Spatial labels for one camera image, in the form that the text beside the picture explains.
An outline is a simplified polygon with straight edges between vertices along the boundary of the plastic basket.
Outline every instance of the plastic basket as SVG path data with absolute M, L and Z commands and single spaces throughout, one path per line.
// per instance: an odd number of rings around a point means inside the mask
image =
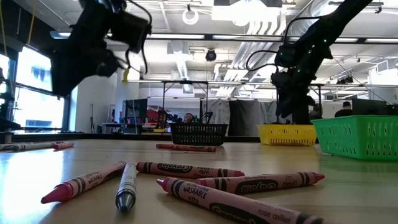
M 398 160 L 398 116 L 347 116 L 313 121 L 325 153 Z
M 313 125 L 257 125 L 261 144 L 273 146 L 313 146 L 317 134 Z
M 174 144 L 220 146 L 224 143 L 228 124 L 172 123 L 170 126 Z

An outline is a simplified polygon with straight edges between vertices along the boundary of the black basket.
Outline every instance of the black basket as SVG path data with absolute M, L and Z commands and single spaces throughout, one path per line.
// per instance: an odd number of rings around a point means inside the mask
M 228 124 L 183 124 L 172 123 L 174 144 L 192 146 L 220 146 L 224 143 Z

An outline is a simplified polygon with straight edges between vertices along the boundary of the wooden table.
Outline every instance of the wooden table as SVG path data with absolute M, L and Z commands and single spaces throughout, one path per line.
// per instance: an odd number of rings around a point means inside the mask
M 115 206 L 120 178 L 66 203 L 42 205 L 58 183 L 122 159 L 242 170 L 246 175 L 312 170 L 326 175 L 316 186 L 247 197 L 318 215 L 338 223 L 397 223 L 398 163 L 320 156 L 314 147 L 226 143 L 216 153 L 156 149 L 153 141 L 79 140 L 75 148 L 0 152 L 0 223 L 233 223 L 167 195 L 139 174 L 137 202 L 127 215 Z

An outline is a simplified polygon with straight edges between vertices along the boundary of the red crayon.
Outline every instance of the red crayon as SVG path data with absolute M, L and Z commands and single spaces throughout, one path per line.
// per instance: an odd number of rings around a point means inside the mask
M 325 176 L 314 172 L 292 174 L 264 174 L 245 177 L 219 177 L 197 179 L 195 183 L 232 194 L 248 194 L 290 187 L 304 187 L 316 184 Z
M 156 144 L 158 149 L 173 149 L 178 151 L 198 151 L 198 152 L 215 152 L 214 146 L 181 146 L 173 144 Z
M 156 162 L 138 162 L 137 170 L 146 174 L 166 175 L 169 177 L 183 177 L 190 179 L 244 176 L 244 173 L 238 170 L 164 164 Z
M 75 143 L 73 143 L 73 142 L 63 142 L 63 143 L 54 144 L 53 148 L 54 149 L 67 149 L 69 147 L 73 147 L 74 145 L 75 145 Z
M 177 198 L 205 207 L 241 223 L 332 224 L 332 222 L 324 221 L 324 219 L 312 215 L 172 177 L 157 180 L 157 183 L 164 191 Z
M 121 174 L 126 166 L 126 161 L 119 161 L 113 165 L 89 172 L 68 180 L 55 188 L 42 198 L 42 203 L 65 202 L 71 198 L 102 184 L 110 178 Z

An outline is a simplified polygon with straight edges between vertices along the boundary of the table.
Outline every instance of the table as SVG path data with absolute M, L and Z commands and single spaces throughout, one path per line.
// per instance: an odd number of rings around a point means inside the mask
M 234 223 L 167 195 L 161 176 L 138 174 L 137 202 L 127 215 L 115 206 L 119 178 L 66 203 L 42 205 L 58 183 L 122 159 L 225 167 L 246 175 L 312 170 L 316 186 L 246 195 L 338 223 L 396 223 L 398 163 L 318 155 L 314 147 L 226 143 L 216 153 L 156 149 L 154 141 L 75 141 L 62 151 L 0 152 L 0 223 Z

